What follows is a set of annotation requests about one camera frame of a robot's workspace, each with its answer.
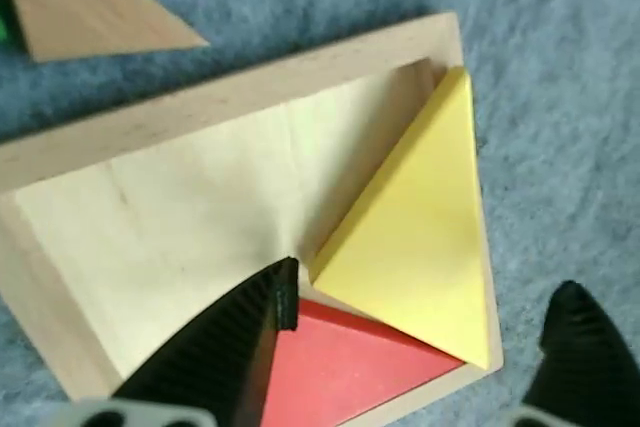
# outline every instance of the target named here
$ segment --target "wooden triangle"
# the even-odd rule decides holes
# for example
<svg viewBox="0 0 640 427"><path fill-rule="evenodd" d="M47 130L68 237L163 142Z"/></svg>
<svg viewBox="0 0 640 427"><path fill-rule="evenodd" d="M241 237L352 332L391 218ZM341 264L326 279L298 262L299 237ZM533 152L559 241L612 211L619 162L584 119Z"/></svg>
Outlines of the wooden triangle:
<svg viewBox="0 0 640 427"><path fill-rule="evenodd" d="M339 425L464 362L384 324L300 301L280 332L262 427Z"/></svg>
<svg viewBox="0 0 640 427"><path fill-rule="evenodd" d="M488 369L485 241L471 82L454 68L321 249L312 283Z"/></svg>
<svg viewBox="0 0 640 427"><path fill-rule="evenodd" d="M14 0L37 61L208 45L155 0Z"/></svg>

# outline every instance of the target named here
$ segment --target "wooden box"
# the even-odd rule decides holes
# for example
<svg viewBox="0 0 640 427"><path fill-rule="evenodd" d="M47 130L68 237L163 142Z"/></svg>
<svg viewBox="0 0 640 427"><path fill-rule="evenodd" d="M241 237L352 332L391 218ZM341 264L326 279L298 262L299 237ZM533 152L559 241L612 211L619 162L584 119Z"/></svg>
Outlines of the wooden box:
<svg viewBox="0 0 640 427"><path fill-rule="evenodd" d="M70 397L108 395L250 274L309 259L461 64L456 16L439 14L4 144L0 293ZM385 425L502 365L488 265L489 371L345 425ZM302 274L303 296L335 305Z"/></svg>

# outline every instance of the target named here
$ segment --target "wooden frame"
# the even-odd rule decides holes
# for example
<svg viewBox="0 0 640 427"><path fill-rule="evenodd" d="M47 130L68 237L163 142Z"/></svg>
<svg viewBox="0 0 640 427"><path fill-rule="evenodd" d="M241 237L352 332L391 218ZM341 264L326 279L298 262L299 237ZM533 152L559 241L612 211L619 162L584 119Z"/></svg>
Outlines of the wooden frame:
<svg viewBox="0 0 640 427"><path fill-rule="evenodd" d="M171 329L164 324L169 323L177 329L205 306L203 299L207 299L207 304L215 300L255 268L267 265L264 262L267 259L276 260L292 249L303 260L310 255L335 227L416 109L424 103L433 79L437 80L444 69L461 64L456 16L439 14L2 145L0 293L71 397L107 395L126 378L136 363L160 345L162 338L173 333L167 331ZM323 106L327 102L332 108L327 108L326 112L330 114L327 113L324 119ZM375 129L367 130L373 125L369 122L369 110L378 104L385 104L386 110L380 110L375 124L379 131L374 132ZM342 125L343 117L349 119L344 122L352 122L344 124L345 129L348 127L346 131L334 128ZM352 139L354 126L364 129L360 140L366 147L358 147L357 139ZM250 130L248 140L238 138L239 129ZM304 135L300 138L289 135L285 142L283 132ZM296 142L299 149L292 149L291 145ZM278 146L273 151L270 150L272 143ZM354 145L365 152L358 154ZM231 165L229 155L242 154L243 149L250 150L247 156L251 159L252 156L263 156L261 160L250 161L255 171L251 171L252 177L244 179L249 181L245 183L249 185L258 179L260 194L277 197L277 202L269 197L255 206L255 199L245 202L255 194L249 191L235 197L234 191L242 190L239 185L244 185L235 183L236 176L246 172L234 171L232 186L225 186L224 190L224 195L230 197L221 198L211 211L214 207L209 204L210 198L222 192L216 190L220 169ZM298 158L299 163L294 167L285 165L284 161L281 165L264 165L265 158L279 158L282 152L291 156L292 151L298 150L302 152L302 158ZM325 152L324 157L317 154L319 151ZM336 159L341 163L337 171L334 167ZM147 175L147 170L153 171L153 175ZM340 182L345 171L350 173L346 184ZM304 185L291 187L289 180L294 183L304 181ZM156 184L162 184L157 192ZM317 192L317 184L323 184L321 194ZM185 197L183 189L187 187L188 197ZM298 191L305 192L307 197L299 201ZM312 212L314 209L308 208L307 200L318 198L324 201L322 208ZM192 225L190 218L186 219L182 205L176 206L183 201L189 204L185 209L188 207L196 216L202 213L198 220L201 223ZM118 215L117 218L111 217L116 204L127 212L133 208L130 204L144 212L137 220L122 217L121 213L113 214ZM244 209L245 204L248 207L240 214L224 210L226 205ZM173 217L165 215L165 210ZM211 221L206 217L210 211L215 213L213 223L207 223ZM271 214L280 219L279 223L263 226L260 235L274 232L277 238L267 242L253 230L247 231L247 226L252 227L259 216L270 219ZM233 260L235 250L227 252L226 257L219 257L216 250L210 259L212 265L229 262L234 265L233 270L220 275L212 273L212 278L215 277L212 280L202 278L202 275L208 275L208 270L201 267L197 275L189 272L183 277L178 267L188 265L185 259L196 259L200 250L212 254L211 247L204 245L206 235L201 237L204 235L202 226L207 229L213 226L211 234L214 236L220 222L228 226L235 218L232 216L238 215L246 222L239 228L238 235L233 234L233 242L238 240L236 237L242 237L246 242L249 236L252 245L267 242L265 249L268 252L252 251L251 260L246 263L244 257L242 261ZM180 222L185 223L184 230L189 235L185 233L182 237L181 229L175 228ZM298 231L309 227L308 224L313 224L313 228L298 242ZM151 244L142 245L145 238L137 239L137 243L130 241L130 236L137 235L135 228L139 228L143 237L152 232L149 237L153 237L155 248L171 257L161 259L166 262L163 269L151 270L150 265L155 263L150 262L148 256L153 249L149 247ZM104 242L112 241L111 250L101 250ZM167 247L166 244L172 242L176 243L178 253ZM244 244L238 245L238 248L244 248ZM113 265L120 265L118 255L122 250L126 251L122 265L126 264L129 270L116 272ZM344 425L385 425L501 367L500 331L488 255L485 265L491 368L483 371L465 365ZM158 295L167 302L175 301L175 309L166 309L157 303L158 299L154 300L155 304L143 302L138 306L134 303L136 296L146 298L152 291L147 286L156 275L167 282L163 286L172 287L166 292L161 290ZM185 287L191 291L172 294L174 290L180 290L173 288L176 282L187 277ZM332 303L314 293L306 283L303 283L302 292L314 300ZM129 322L130 318L144 313L137 312L138 307L148 309L147 317L140 319L150 318L149 324L153 325ZM154 312L162 315L154 318ZM167 317L172 315L175 318L171 318L171 323ZM126 327L128 330L123 326L127 323L132 324ZM163 324L164 330L153 331L156 324ZM135 347L132 347L135 352L131 355L122 349L122 345L130 345L127 343L130 339L118 339L123 332L140 337L139 342L131 342ZM145 336L153 338L153 345L145 344Z"/></svg>

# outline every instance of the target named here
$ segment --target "red block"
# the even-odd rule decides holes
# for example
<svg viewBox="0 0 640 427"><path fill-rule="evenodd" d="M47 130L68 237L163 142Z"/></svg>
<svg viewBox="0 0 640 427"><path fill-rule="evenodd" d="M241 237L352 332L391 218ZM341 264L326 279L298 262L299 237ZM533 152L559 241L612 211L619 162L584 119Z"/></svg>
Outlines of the red block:
<svg viewBox="0 0 640 427"><path fill-rule="evenodd" d="M262 427L334 427L463 365L379 322L306 300L280 332Z"/></svg>

